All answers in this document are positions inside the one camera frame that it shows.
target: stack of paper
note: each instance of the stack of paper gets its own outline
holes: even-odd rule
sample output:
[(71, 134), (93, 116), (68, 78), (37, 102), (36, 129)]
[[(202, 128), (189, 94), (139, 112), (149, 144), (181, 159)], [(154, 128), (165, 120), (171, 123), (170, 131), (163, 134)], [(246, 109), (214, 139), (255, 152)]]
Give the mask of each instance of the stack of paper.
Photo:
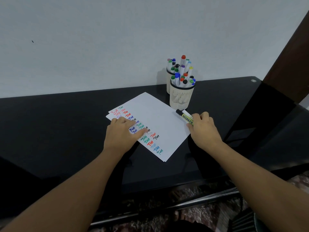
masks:
[(129, 129), (131, 133), (147, 129), (138, 141), (164, 162), (190, 134), (186, 121), (174, 109), (148, 93), (119, 105), (106, 117), (112, 120), (121, 116), (136, 121)]

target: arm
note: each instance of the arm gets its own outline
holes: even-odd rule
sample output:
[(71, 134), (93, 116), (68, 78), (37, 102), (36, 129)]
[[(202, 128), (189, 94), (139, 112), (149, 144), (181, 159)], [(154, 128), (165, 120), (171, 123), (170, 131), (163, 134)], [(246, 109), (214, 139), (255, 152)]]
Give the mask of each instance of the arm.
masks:
[(252, 210), (271, 231), (307, 231), (309, 195), (246, 159), (222, 142), (207, 112), (187, 124), (196, 145), (226, 171)]
[[(134, 125), (123, 117), (107, 127), (102, 153), (86, 167), (33, 203), (2, 232), (87, 231), (114, 167), (145, 132), (129, 133)], [(120, 146), (117, 140), (123, 140)]]

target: white pen holder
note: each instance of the white pen holder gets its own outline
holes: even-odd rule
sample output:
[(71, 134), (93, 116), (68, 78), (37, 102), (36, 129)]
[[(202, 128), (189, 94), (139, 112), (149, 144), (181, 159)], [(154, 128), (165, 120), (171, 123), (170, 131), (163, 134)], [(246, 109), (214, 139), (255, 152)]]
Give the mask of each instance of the white pen holder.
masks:
[(176, 87), (171, 83), (171, 80), (169, 81), (169, 85), (171, 108), (175, 110), (187, 109), (195, 85), (188, 88)]
[(171, 73), (168, 71), (168, 69), (166, 68), (166, 92), (168, 94), (170, 94), (170, 82), (171, 82), (171, 76), (175, 76), (174, 73)]

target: dark brown wood panel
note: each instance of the dark brown wood panel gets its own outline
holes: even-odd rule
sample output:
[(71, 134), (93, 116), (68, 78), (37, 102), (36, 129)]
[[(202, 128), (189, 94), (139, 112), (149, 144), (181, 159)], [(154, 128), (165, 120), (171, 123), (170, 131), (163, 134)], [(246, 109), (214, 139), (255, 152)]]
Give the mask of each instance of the dark brown wood panel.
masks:
[(282, 50), (263, 82), (296, 103), (309, 93), (309, 12)]

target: table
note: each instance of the table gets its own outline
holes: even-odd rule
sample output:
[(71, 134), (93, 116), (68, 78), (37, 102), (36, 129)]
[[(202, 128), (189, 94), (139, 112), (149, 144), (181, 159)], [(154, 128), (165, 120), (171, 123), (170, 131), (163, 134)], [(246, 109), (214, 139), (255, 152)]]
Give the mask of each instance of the table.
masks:
[[(6, 189), (0, 218), (17, 215), (95, 159), (108, 111), (143, 92), (169, 104), (166, 85), (0, 99)], [(208, 111), (226, 143), (269, 171), (309, 163), (309, 111), (256, 77), (199, 81), (187, 111)], [(111, 178), (105, 196), (209, 182), (226, 173), (189, 136), (165, 163), (137, 143)]]

